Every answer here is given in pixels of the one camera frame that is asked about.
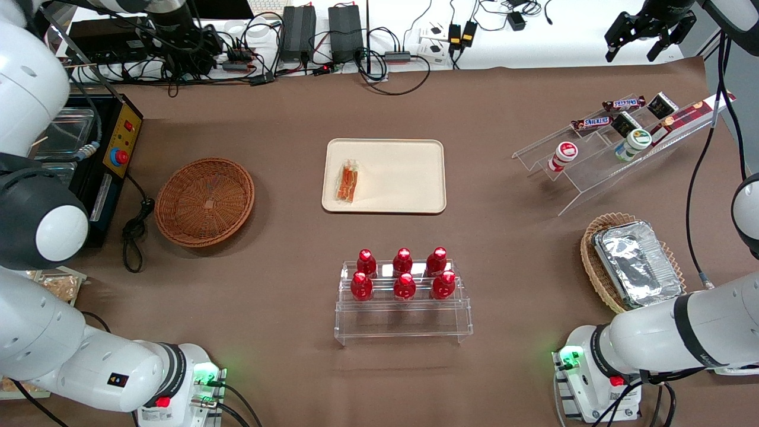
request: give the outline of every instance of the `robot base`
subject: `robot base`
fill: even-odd
[[[619,397],[625,390],[625,385],[612,386],[609,379],[598,369],[593,356],[591,355],[591,336],[596,330],[595,326],[580,326],[567,338],[567,344],[557,353],[553,354],[553,361],[556,363],[555,369],[558,372],[559,381],[562,380],[562,374],[566,378],[569,392],[572,394],[572,400],[562,400],[564,403],[565,414],[567,417],[581,415],[585,422],[592,423],[598,420],[598,417]],[[558,368],[566,363],[571,363],[575,367],[566,371],[559,371]],[[576,406],[576,412],[570,413],[568,408],[572,402]],[[619,404],[619,408],[614,415],[614,421],[632,421],[640,415],[638,404],[641,402],[641,389],[635,388]],[[609,412],[603,417],[604,422],[608,421],[612,413]]]
[[[219,367],[214,365],[206,351],[195,344],[180,344],[187,357],[187,368],[177,394],[167,407],[140,407],[137,423],[140,427],[203,427],[215,410],[191,405],[193,397],[214,397],[214,387],[196,384],[197,381],[221,380]]]

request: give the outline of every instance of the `brown table surface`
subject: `brown table surface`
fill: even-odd
[[[393,90],[421,74],[393,74]],[[140,247],[145,271],[121,266],[119,232],[138,210],[131,184],[105,246],[70,267],[93,283],[77,307],[102,316],[130,339],[196,343],[229,368],[266,427],[372,425],[558,425],[550,350],[583,324],[611,321],[594,293],[578,243],[598,215],[626,212],[650,221],[674,251],[689,290],[700,289],[685,242],[688,180],[706,132],[659,168],[557,213],[571,195],[511,155],[594,111],[602,100],[660,90],[680,105],[708,95],[704,65],[441,71],[407,96],[379,96],[357,75],[286,78],[264,87],[122,87],[145,114],[131,174],[151,194],[201,157],[241,163],[256,184],[254,212],[230,241],[179,248],[151,218]],[[446,150],[448,207],[436,216],[351,215],[320,203],[326,145],[333,138],[437,139]],[[733,229],[730,201],[740,183],[735,144],[716,131],[694,192],[694,242],[714,283],[759,264]],[[403,245],[419,258],[448,248],[471,295],[474,335],[387,339],[342,348],[333,336],[342,261],[368,247],[379,258]],[[756,422],[753,378],[701,373],[675,383],[675,425]],[[653,390],[644,392],[647,425]],[[69,425],[131,425],[51,397],[44,404]],[[233,397],[229,403],[244,408]],[[662,414],[666,414],[666,404]],[[226,425],[234,425],[225,418]],[[0,425],[52,425],[24,401],[0,402]]]

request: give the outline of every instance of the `foil container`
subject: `foil container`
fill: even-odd
[[[685,294],[651,225],[645,221],[593,234],[598,255],[622,301],[629,308],[656,304]]]

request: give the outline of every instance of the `round wicker basket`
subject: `round wicker basket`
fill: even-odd
[[[626,213],[607,213],[605,215],[601,215],[600,217],[596,218],[589,226],[587,226],[585,234],[582,236],[582,241],[580,243],[580,256],[582,257],[582,264],[585,267],[587,275],[591,279],[593,288],[596,290],[596,293],[598,293],[598,296],[601,297],[603,302],[605,302],[606,305],[608,305],[609,308],[611,308],[615,313],[626,312],[630,310],[630,308],[627,308],[625,303],[622,301],[622,298],[619,296],[619,293],[616,290],[616,286],[614,286],[614,282],[612,282],[611,278],[609,277],[609,273],[606,271],[606,268],[603,266],[601,259],[598,257],[598,253],[593,246],[592,239],[593,234],[595,234],[597,231],[615,226],[621,226],[633,221],[636,221],[635,217]],[[682,279],[682,272],[680,271],[680,266],[677,265],[677,261],[675,261],[675,256],[672,254],[672,251],[667,248],[666,243],[661,241],[659,241],[659,243],[662,245],[662,249],[664,249],[664,253],[669,259],[669,262],[672,263],[672,266],[675,268],[677,277],[680,279],[680,283],[682,283],[682,287],[684,289],[685,281]]]
[[[227,159],[196,160],[174,173],[156,202],[156,223],[169,241],[188,248],[227,239],[253,210],[250,173]]]

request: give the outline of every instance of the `red switch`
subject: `red switch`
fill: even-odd
[[[609,378],[609,382],[611,383],[612,387],[619,387],[620,385],[625,385],[625,379],[618,375]]]
[[[162,396],[156,399],[156,406],[159,408],[168,408],[168,405],[172,402],[170,397]]]
[[[124,150],[116,151],[116,161],[119,165],[125,165],[129,161],[129,153]]]

